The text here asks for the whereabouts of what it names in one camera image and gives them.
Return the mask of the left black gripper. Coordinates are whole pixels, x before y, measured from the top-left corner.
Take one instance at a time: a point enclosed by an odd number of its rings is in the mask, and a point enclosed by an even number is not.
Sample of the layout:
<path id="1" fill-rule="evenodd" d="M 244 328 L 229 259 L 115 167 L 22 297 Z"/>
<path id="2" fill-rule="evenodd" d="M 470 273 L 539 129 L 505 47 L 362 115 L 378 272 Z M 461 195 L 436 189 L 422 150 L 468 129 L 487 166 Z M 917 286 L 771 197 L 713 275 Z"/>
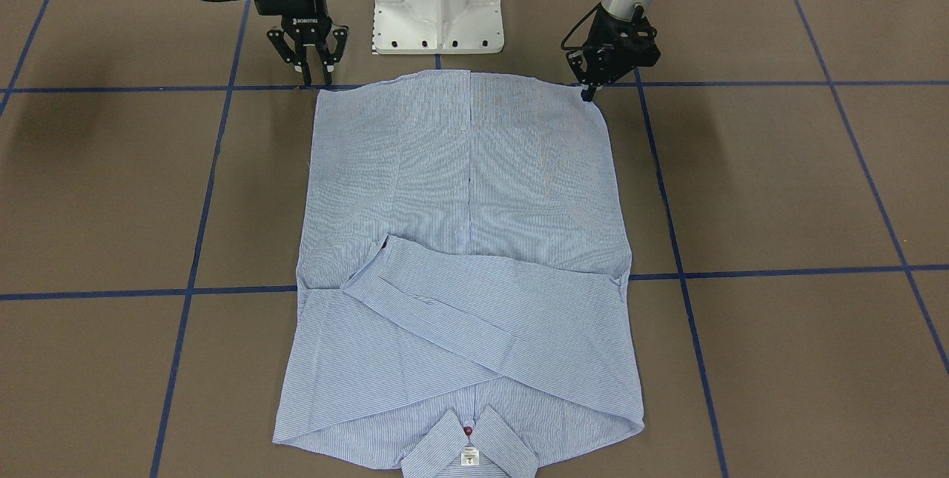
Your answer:
<path id="1" fill-rule="evenodd" d="M 630 20 L 611 16 L 606 9 L 594 7 L 567 33 L 573 33 L 587 19 L 592 19 L 584 43 L 566 47 L 566 61 L 581 87 L 581 99 L 593 102 L 598 86 L 607 86 L 622 79 L 636 68 L 657 64 L 661 51 L 655 44 L 657 30 L 651 25 L 644 8 L 636 7 Z"/>

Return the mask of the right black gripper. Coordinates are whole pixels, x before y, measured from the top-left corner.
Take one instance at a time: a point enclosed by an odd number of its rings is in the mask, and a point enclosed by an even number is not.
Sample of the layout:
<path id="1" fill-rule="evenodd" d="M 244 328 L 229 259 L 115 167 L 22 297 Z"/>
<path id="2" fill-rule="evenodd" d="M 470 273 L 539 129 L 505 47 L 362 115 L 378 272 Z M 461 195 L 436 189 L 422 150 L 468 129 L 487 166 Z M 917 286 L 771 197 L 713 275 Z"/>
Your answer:
<path id="1" fill-rule="evenodd" d="M 271 28 L 267 39 L 282 61 L 302 74 L 305 86 L 312 85 L 305 44 L 320 43 L 323 84 L 332 85 L 335 66 L 345 55 L 349 28 L 330 26 L 326 0 L 254 0 L 254 4 L 261 16 L 280 16 L 285 31 Z"/>

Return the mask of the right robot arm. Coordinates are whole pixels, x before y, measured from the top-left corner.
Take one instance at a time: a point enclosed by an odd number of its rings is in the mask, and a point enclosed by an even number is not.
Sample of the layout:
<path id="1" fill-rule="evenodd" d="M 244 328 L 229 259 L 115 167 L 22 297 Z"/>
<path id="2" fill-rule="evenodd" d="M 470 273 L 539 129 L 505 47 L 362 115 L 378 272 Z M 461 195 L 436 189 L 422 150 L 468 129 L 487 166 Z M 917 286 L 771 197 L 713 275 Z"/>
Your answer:
<path id="1" fill-rule="evenodd" d="M 315 50 L 323 84 L 333 84 L 335 66 L 341 62 L 348 27 L 329 14 L 328 0 L 254 0 L 259 16 L 277 16 L 280 24 L 265 34 L 282 62 L 302 74 L 305 86 L 313 84 L 308 49 Z"/>

